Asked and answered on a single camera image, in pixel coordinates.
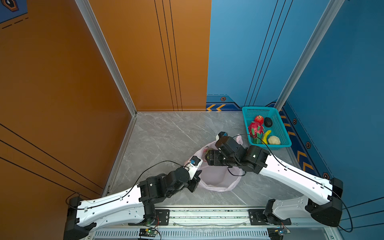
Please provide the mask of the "red apple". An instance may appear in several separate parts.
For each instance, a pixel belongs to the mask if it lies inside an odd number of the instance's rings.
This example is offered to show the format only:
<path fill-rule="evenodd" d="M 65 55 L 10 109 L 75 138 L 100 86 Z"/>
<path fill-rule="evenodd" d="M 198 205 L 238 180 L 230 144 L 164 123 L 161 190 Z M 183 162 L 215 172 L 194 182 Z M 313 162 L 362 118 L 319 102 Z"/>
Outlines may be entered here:
<path fill-rule="evenodd" d="M 259 124 L 259 125 L 263 125 L 264 124 L 264 117 L 258 115 L 255 117 L 254 122 Z"/>

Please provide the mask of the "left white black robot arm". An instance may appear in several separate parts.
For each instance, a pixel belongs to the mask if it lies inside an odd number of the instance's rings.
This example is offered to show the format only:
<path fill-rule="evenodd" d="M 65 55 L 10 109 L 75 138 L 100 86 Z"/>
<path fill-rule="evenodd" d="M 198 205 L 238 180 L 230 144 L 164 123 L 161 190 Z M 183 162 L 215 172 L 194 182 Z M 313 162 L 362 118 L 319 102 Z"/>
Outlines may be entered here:
<path fill-rule="evenodd" d="M 183 189 L 194 192 L 201 172 L 200 168 L 188 165 L 167 175 L 148 177 L 130 189 L 103 198 L 73 197 L 66 201 L 64 239 L 80 240 L 95 230 L 118 224 L 151 224 L 156 219 L 155 205 Z"/>

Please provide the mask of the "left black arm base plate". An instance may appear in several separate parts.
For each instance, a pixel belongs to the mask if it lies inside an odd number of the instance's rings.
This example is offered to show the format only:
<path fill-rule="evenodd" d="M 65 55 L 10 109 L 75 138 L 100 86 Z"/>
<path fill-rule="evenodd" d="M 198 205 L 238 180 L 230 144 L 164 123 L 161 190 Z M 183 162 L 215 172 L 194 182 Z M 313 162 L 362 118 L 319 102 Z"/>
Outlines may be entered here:
<path fill-rule="evenodd" d="M 149 217 L 138 224 L 129 224 L 129 226 L 168 226 L 169 220 L 169 209 L 156 209 L 153 217 Z"/>

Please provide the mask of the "yellow mango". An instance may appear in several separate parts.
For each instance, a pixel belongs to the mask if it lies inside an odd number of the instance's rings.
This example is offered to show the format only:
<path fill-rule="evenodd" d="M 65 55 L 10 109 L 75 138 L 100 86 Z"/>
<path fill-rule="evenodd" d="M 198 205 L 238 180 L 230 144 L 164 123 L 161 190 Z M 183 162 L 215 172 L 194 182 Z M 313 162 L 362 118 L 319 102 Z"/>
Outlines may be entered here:
<path fill-rule="evenodd" d="M 268 142 L 268 136 L 271 134 L 271 130 L 268 130 L 268 131 L 266 131 L 265 133 L 264 133 L 264 135 L 263 135 L 263 142 Z"/>

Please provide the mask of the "beige round fruit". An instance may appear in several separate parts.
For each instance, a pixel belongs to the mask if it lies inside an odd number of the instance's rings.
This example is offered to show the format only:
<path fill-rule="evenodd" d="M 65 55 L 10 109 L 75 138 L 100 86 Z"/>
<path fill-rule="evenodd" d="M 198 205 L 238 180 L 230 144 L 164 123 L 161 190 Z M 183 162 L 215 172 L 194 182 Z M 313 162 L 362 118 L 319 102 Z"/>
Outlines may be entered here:
<path fill-rule="evenodd" d="M 270 136 L 268 138 L 268 144 L 269 145 L 280 145 L 281 144 L 281 140 L 276 137 L 276 136 Z"/>

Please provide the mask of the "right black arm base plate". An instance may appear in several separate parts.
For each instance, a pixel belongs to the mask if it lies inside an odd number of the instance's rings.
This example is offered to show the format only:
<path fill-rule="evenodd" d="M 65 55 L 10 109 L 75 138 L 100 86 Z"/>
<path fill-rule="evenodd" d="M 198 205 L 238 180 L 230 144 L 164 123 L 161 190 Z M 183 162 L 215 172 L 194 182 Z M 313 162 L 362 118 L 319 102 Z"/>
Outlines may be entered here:
<path fill-rule="evenodd" d="M 252 226 L 290 226 L 292 224 L 291 219 L 280 220 L 274 215 L 266 216 L 262 209 L 250 209 L 248 210 L 250 224 Z"/>

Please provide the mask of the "teal plastic mesh basket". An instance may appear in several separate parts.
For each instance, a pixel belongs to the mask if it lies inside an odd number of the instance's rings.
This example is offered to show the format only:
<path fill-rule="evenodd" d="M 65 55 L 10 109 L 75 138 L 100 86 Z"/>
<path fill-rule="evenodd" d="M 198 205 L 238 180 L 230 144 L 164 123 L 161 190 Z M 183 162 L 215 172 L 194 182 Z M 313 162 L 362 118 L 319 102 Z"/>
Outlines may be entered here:
<path fill-rule="evenodd" d="M 242 113 L 245 121 L 245 126 L 246 126 L 246 136 L 248 138 L 248 142 L 251 146 L 258 146 L 263 149 L 271 149 L 271 150 L 279 150 L 282 148 L 289 148 L 292 145 L 292 142 L 290 140 L 289 134 L 285 128 L 285 125 L 281 119 L 281 116 L 278 112 L 277 109 L 272 108 L 272 107 L 243 107 L 242 108 Z M 263 142 L 262 144 L 253 144 L 252 140 L 250 138 L 249 130 L 248 127 L 249 125 L 254 122 L 254 119 L 256 116 L 262 116 L 264 118 L 268 117 L 271 118 L 273 121 L 273 126 L 271 128 L 267 128 L 264 126 L 264 133 L 268 130 L 271 130 L 271 134 L 268 136 L 276 136 L 281 140 L 280 145 L 269 145 L 268 142 Z"/>

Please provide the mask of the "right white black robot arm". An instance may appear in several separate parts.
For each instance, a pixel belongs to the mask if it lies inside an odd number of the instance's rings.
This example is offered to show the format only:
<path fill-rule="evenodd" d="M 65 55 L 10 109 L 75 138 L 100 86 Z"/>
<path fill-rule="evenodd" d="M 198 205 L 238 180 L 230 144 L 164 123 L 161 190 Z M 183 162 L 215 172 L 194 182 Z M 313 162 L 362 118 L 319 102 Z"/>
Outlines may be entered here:
<path fill-rule="evenodd" d="M 316 177 L 278 159 L 269 149 L 244 148 L 227 135 L 217 137 L 215 146 L 205 154 L 209 166 L 236 167 L 277 180 L 302 194 L 290 200 L 269 200 L 262 213 L 265 223 L 284 225 L 292 218 L 312 218 L 329 227 L 339 225 L 343 214 L 341 180 Z"/>

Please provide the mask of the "pink plastic bag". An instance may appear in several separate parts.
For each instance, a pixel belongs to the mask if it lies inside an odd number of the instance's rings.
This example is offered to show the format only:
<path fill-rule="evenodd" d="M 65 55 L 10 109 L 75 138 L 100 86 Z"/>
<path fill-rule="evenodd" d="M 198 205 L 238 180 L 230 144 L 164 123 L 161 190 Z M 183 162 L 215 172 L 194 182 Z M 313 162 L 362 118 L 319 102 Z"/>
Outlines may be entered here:
<path fill-rule="evenodd" d="M 202 171 L 202 173 L 200 174 L 201 180 L 197 188 L 203 188 L 214 192 L 228 192 L 238 185 L 245 172 L 238 167 L 228 168 L 225 166 L 209 166 L 205 160 L 205 155 L 208 150 L 217 150 L 215 143 L 216 141 L 213 141 L 205 145 L 193 155 L 203 160 L 203 163 L 198 170 Z"/>

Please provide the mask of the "red dragon fruit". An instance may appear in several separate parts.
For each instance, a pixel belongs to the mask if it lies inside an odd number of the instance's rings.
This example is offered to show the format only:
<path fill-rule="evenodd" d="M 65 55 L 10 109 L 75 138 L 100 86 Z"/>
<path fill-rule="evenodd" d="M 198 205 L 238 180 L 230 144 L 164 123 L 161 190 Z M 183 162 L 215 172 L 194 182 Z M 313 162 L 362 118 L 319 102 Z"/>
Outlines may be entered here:
<path fill-rule="evenodd" d="M 252 122 L 249 127 L 249 134 L 253 144 L 262 144 L 264 127 L 259 122 Z"/>

